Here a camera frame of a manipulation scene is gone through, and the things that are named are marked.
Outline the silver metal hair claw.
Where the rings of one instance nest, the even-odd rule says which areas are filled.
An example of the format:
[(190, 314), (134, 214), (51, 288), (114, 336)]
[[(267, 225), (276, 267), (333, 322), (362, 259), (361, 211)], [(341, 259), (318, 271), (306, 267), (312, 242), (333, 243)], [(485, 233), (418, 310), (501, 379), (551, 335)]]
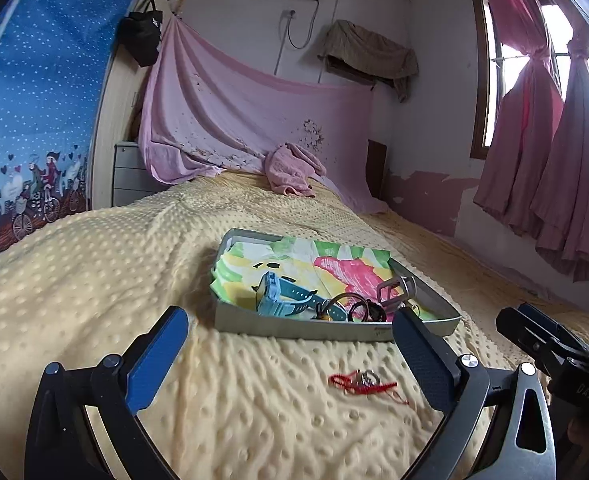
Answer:
[(416, 297), (417, 284), (412, 276), (394, 275), (390, 280), (377, 285), (377, 302), (385, 312), (394, 312), (406, 307)]

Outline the brown hair tie orange bead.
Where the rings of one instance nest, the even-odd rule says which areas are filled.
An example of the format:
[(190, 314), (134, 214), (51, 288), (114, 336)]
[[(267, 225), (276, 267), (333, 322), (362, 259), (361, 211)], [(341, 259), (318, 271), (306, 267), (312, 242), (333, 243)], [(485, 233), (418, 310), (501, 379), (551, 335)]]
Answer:
[(325, 300), (315, 306), (315, 318), (319, 321), (349, 321), (349, 313), (342, 304), (343, 300), (363, 300), (356, 292), (341, 292), (341, 294)]

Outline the light blue smart watch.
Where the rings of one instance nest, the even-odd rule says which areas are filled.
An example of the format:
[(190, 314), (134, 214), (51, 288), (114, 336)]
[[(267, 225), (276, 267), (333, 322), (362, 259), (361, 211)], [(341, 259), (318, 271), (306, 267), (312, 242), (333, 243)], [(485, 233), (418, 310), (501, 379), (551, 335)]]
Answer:
[(316, 290), (308, 290), (268, 271), (256, 287), (255, 302), (259, 315), (291, 318), (323, 306), (326, 300)]

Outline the colourful painted paper sheet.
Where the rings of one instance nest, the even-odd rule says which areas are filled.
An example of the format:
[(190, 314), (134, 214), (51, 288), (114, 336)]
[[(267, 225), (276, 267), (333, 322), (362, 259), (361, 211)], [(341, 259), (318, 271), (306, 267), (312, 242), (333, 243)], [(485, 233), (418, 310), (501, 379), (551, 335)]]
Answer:
[[(378, 284), (394, 275), (413, 276), (395, 263), (391, 253), (384, 249), (232, 231), (224, 237), (212, 270), (217, 328), (242, 332), (258, 319), (255, 290), (268, 271), (308, 290), (316, 290), (325, 300), (341, 292), (356, 292), (374, 304), (378, 304)], [(421, 321), (434, 322), (437, 315), (428, 308), (427, 301), (419, 297), (419, 280), (414, 279), (416, 297), (409, 300), (406, 307)], [(349, 313), (349, 321), (364, 322), (368, 316), (363, 307), (357, 307), (356, 301), (343, 300), (342, 304)], [(314, 320), (315, 310), (291, 318)]]

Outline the pink window curtain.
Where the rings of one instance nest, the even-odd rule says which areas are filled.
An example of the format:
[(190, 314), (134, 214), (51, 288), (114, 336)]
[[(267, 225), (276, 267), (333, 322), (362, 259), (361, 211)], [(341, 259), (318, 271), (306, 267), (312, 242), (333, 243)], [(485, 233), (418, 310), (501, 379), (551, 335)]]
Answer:
[(555, 0), (573, 30), (567, 91), (551, 72), (552, 46), (537, 0), (488, 0), (498, 38), (527, 58), (501, 99), (474, 201), (575, 282), (589, 281), (589, 25)]

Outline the grey metal tray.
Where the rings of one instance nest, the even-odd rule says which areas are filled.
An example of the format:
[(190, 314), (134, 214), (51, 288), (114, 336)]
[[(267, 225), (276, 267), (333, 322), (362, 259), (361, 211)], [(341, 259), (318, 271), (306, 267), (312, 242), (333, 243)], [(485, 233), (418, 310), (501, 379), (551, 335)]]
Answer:
[(437, 336), (457, 309), (384, 249), (232, 229), (218, 247), (211, 290), (217, 330), (251, 336), (389, 341), (407, 308)]

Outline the grey drawer cabinet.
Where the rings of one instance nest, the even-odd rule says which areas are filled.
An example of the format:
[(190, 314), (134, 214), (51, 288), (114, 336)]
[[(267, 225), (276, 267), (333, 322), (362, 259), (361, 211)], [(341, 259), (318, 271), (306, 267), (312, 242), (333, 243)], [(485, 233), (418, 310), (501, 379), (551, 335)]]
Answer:
[(113, 207), (126, 206), (144, 197), (168, 189), (149, 174), (136, 142), (121, 141), (114, 145), (112, 176)]

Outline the crumpled pink towel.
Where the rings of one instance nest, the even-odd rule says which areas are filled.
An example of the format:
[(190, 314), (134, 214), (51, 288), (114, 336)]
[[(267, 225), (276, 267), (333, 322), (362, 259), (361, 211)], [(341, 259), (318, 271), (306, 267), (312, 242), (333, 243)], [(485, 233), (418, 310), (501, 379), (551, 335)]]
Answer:
[(264, 160), (264, 174), (276, 194), (314, 197), (308, 180), (323, 177), (327, 169), (310, 151), (299, 145), (284, 143)]

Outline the beige wooden wardrobe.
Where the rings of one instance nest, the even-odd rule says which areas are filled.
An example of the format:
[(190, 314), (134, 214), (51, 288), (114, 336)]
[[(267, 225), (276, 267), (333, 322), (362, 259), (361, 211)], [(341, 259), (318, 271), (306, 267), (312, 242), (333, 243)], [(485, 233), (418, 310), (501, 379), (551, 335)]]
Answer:
[(104, 78), (88, 163), (89, 209), (112, 204), (114, 147), (130, 133), (150, 68), (140, 67), (116, 41)]

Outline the pink hanging sheet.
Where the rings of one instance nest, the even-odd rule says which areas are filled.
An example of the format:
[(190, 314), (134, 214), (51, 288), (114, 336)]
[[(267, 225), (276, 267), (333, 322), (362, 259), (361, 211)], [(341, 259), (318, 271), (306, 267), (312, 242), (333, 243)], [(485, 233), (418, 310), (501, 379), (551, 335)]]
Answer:
[(225, 170), (260, 174), (294, 144), (326, 168), (319, 180), (357, 214), (387, 205), (366, 182), (373, 95), (255, 70), (172, 18), (150, 70), (138, 133), (149, 174), (173, 185)]

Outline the brown cloth on shelf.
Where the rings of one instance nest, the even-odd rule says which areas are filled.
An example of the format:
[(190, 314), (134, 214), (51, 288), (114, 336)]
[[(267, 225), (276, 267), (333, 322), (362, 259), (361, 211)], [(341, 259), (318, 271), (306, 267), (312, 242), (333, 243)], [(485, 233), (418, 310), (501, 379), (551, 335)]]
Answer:
[(411, 80), (419, 75), (412, 48), (346, 20), (334, 21), (328, 28), (318, 57), (327, 68), (387, 84), (401, 103), (409, 99)]

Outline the blue fabric wardrobe cover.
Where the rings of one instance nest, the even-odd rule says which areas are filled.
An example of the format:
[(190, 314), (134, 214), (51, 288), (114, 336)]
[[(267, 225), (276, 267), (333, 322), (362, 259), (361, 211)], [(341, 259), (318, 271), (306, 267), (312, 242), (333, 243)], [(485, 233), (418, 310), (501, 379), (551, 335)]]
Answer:
[(9, 0), (0, 11), (0, 253), (87, 208), (116, 26), (132, 0)]

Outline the black hanging bag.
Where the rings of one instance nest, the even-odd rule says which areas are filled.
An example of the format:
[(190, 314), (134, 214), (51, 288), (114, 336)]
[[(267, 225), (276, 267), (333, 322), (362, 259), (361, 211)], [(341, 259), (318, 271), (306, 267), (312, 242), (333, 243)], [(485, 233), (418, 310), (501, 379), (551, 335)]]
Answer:
[(152, 66), (159, 57), (163, 13), (156, 0), (145, 0), (141, 11), (132, 11), (119, 22), (116, 39), (140, 67)]

